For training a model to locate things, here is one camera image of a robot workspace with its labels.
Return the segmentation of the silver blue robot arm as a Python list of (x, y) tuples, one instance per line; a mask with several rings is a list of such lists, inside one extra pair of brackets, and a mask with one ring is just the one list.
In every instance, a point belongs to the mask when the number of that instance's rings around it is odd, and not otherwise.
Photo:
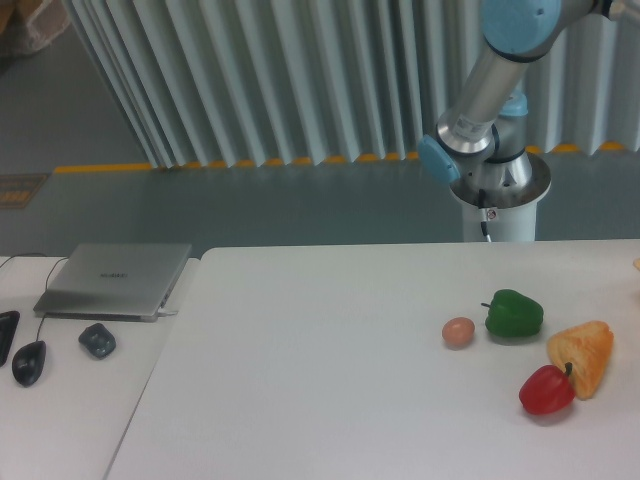
[(505, 147), (495, 123), (501, 115), (527, 114), (524, 97), (509, 98), (528, 66), (543, 58), (566, 28), (592, 15), (638, 26), (639, 3), (483, 1), (484, 47), (453, 106), (418, 142), (423, 167), (448, 185)]

